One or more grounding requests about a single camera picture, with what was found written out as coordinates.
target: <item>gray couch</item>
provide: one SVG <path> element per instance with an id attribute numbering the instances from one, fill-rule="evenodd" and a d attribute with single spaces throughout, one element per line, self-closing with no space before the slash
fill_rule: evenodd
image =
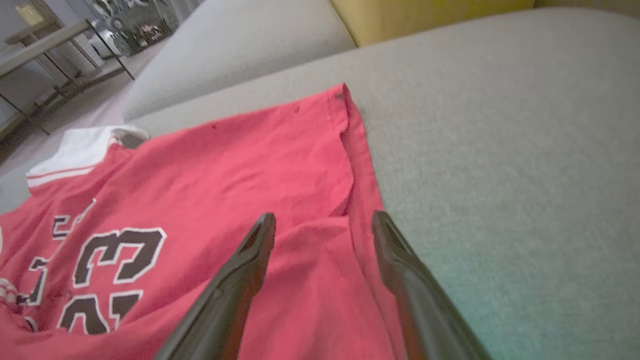
<path id="1" fill-rule="evenodd" d="M 132 120 L 259 76 L 354 49 L 328 0 L 210 0 L 133 84 Z"/>
<path id="2" fill-rule="evenodd" d="M 637 19 L 535 10 L 348 51 L 131 124 L 160 136 L 344 81 L 386 209 L 495 359 L 635 359 L 638 64 Z M 24 171 L 0 179 L 0 211 L 26 197 Z"/>

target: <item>black number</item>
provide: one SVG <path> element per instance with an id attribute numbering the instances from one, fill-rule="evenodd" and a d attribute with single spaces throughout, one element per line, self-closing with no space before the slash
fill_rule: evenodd
<path id="1" fill-rule="evenodd" d="M 95 252 L 102 249 L 98 266 L 115 265 L 118 263 L 122 247 L 137 247 L 133 259 L 124 260 L 113 279 L 114 284 L 134 282 L 145 272 L 156 265 L 156 260 L 166 235 L 160 228 L 155 229 L 125 229 L 112 231 L 108 234 L 93 235 L 87 240 L 80 252 L 74 273 L 74 287 L 89 286 L 92 258 Z"/>
<path id="2" fill-rule="evenodd" d="M 95 294 L 78 295 L 72 298 L 62 311 L 58 327 L 71 331 L 78 318 L 83 320 L 85 334 L 98 335 L 109 331 L 107 321 L 100 314 L 98 298 Z"/>
<path id="3" fill-rule="evenodd" d="M 42 272 L 40 273 L 40 276 L 38 276 L 38 281 L 27 298 L 27 305 L 30 306 L 40 305 L 40 301 L 42 300 L 42 290 L 44 289 L 44 283 L 47 280 L 47 260 L 40 256 L 36 256 L 29 266 L 29 271 L 38 271 L 40 269 L 42 269 Z"/>
<path id="4" fill-rule="evenodd" d="M 116 320 L 116 329 L 124 316 L 141 297 L 142 290 L 124 291 L 109 295 L 109 317 Z"/>
<path id="5" fill-rule="evenodd" d="M 70 218 L 71 217 L 69 215 L 58 215 L 53 217 L 53 231 L 51 235 L 53 237 L 53 240 L 64 240 L 67 235 L 69 235 L 68 231 L 58 230 L 58 226 L 67 225 Z"/>

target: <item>red shirt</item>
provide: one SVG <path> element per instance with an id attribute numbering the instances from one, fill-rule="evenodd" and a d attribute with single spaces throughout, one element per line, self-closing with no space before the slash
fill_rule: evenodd
<path id="1" fill-rule="evenodd" d="M 0 215 L 1 358 L 153 358 L 269 211 L 275 247 L 239 358 L 404 358 L 345 85 L 136 150 L 111 132 L 36 167 L 32 196 Z"/>

